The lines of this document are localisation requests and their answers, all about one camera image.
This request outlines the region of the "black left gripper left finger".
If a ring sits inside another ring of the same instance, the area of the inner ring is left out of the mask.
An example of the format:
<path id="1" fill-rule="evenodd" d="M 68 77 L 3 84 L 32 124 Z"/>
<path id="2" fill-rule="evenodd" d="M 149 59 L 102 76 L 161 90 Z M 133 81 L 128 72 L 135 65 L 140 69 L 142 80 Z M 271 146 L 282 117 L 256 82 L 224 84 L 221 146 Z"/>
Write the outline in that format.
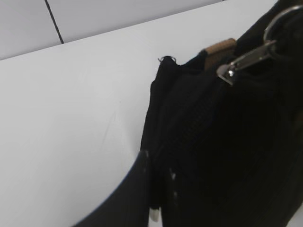
<path id="1" fill-rule="evenodd" d="M 152 155 L 141 150 L 127 176 L 110 196 L 76 227 L 147 227 L 151 210 L 159 208 L 160 180 Z"/>

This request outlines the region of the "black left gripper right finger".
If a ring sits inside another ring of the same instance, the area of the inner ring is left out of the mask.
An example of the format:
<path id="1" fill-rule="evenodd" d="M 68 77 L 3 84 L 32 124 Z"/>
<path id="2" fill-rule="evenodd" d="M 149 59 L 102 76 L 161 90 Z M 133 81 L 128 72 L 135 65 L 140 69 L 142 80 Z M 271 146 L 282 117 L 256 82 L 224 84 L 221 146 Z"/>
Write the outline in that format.
<path id="1" fill-rule="evenodd" d="M 212 227 L 210 171 L 187 174 L 169 167 L 165 175 L 164 227 Z"/>

